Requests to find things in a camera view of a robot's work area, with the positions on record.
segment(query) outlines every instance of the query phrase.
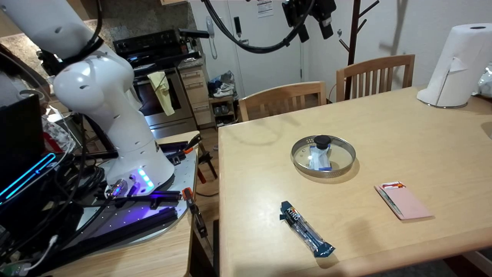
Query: blue led light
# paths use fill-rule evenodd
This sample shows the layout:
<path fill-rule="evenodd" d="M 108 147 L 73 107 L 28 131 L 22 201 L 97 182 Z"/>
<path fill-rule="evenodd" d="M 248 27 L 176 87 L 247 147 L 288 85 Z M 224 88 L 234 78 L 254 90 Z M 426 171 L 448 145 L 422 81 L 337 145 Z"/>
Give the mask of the blue led light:
<path fill-rule="evenodd" d="M 0 198 L 18 185 L 18 188 L 7 196 L 7 201 L 11 199 L 19 190 L 22 190 L 27 184 L 30 184 L 36 176 L 39 176 L 54 161 L 56 161 L 56 154 L 50 153 L 48 156 L 45 156 L 41 162 L 38 162 L 25 174 L 22 174 L 18 181 L 14 181 L 8 188 L 5 188 L 0 193 Z"/>
<path fill-rule="evenodd" d="M 145 182 L 147 187 L 154 188 L 153 181 L 150 179 L 150 176 L 144 170 L 139 170 L 139 176 L 142 178 L 142 181 Z"/>

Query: coat rack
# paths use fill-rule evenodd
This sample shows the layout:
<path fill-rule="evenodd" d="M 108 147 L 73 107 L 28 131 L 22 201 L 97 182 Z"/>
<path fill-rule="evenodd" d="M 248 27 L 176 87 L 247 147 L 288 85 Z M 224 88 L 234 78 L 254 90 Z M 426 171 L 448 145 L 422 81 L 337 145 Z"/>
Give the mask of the coat rack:
<path fill-rule="evenodd" d="M 353 8 L 353 24 L 351 24 L 351 45 L 348 47 L 342 39 L 339 39 L 339 42 L 342 44 L 342 47 L 350 53 L 350 61 L 348 65 L 354 65 L 356 61 L 356 48 L 357 48 L 357 34 L 363 30 L 363 27 L 367 25 L 367 19 L 359 25 L 359 21 L 368 14 L 373 8 L 376 8 L 380 0 L 376 0 L 371 7 L 368 7 L 363 13 L 360 13 L 360 2 L 362 0 L 354 0 L 354 8 Z M 345 101 L 351 99 L 351 85 L 353 81 L 348 79 L 345 84 Z"/>

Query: electronic equipment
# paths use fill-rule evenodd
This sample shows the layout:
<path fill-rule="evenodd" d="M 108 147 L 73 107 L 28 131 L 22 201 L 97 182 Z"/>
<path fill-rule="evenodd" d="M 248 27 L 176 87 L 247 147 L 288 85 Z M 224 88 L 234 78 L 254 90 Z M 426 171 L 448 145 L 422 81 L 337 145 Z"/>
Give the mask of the electronic equipment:
<path fill-rule="evenodd" d="M 10 187 L 45 153 L 41 101 L 27 98 L 0 107 L 0 191 Z"/>
<path fill-rule="evenodd" d="M 116 53 L 131 64 L 134 71 L 134 91 L 141 101 L 141 113 L 145 116 L 156 139 L 184 134 L 197 130 L 193 108 L 187 98 L 179 65 L 187 59 L 199 59 L 199 53 L 190 53 L 180 31 L 165 30 L 147 36 L 128 37 L 114 42 Z M 174 114 L 167 114 L 156 94 L 150 74 L 162 74 L 168 82 L 168 96 Z"/>

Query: wooden table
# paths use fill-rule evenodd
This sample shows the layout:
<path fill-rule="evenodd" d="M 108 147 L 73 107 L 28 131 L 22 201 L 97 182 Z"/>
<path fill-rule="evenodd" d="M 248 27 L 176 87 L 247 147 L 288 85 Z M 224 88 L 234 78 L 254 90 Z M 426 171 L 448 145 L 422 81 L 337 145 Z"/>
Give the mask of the wooden table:
<path fill-rule="evenodd" d="M 363 276 L 492 247 L 492 104 L 440 110 L 403 90 L 220 128 L 220 273 Z M 331 134 L 353 170 L 313 179 L 293 145 Z M 436 214 L 400 222 L 374 187 L 400 181 Z M 316 261 L 287 222 L 290 201 L 337 250 Z"/>
<path fill-rule="evenodd" d="M 159 141 L 188 142 L 199 131 Z M 184 277 L 188 276 L 191 254 L 191 214 L 187 213 L 165 234 L 144 244 L 84 258 L 50 273 L 54 277 Z"/>

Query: computer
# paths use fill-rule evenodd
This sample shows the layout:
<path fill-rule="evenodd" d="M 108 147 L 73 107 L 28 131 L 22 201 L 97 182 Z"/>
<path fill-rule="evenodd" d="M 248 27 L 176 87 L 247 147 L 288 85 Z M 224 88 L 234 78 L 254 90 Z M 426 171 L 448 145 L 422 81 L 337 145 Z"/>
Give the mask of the computer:
<path fill-rule="evenodd" d="M 0 225 L 13 236 L 27 234 L 50 202 L 54 161 L 45 150 L 39 98 L 0 107 Z"/>

